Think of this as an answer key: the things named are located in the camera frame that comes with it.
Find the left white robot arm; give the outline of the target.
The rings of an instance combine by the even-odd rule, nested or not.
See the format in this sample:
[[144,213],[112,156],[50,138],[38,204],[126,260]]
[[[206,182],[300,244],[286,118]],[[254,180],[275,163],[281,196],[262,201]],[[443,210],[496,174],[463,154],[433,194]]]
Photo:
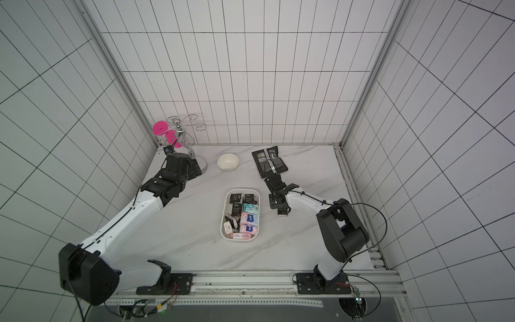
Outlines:
[[140,266],[120,266],[115,264],[115,257],[151,216],[201,174],[194,154],[167,154],[162,168],[139,187],[136,196],[112,220],[80,244],[69,243],[60,250],[60,287],[93,306],[133,288],[153,295],[169,293],[174,287],[169,265],[148,260]]

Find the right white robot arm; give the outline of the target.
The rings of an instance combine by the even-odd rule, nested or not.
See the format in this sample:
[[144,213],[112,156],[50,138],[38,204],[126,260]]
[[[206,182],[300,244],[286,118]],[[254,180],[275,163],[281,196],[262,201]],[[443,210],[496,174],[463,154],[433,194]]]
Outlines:
[[298,185],[287,185],[279,174],[266,175],[264,182],[270,191],[270,206],[279,215],[288,215],[296,209],[316,216],[327,250],[314,269],[314,278],[319,284],[334,283],[347,263],[375,248],[375,245],[366,248],[370,235],[354,209],[357,203],[314,197]]

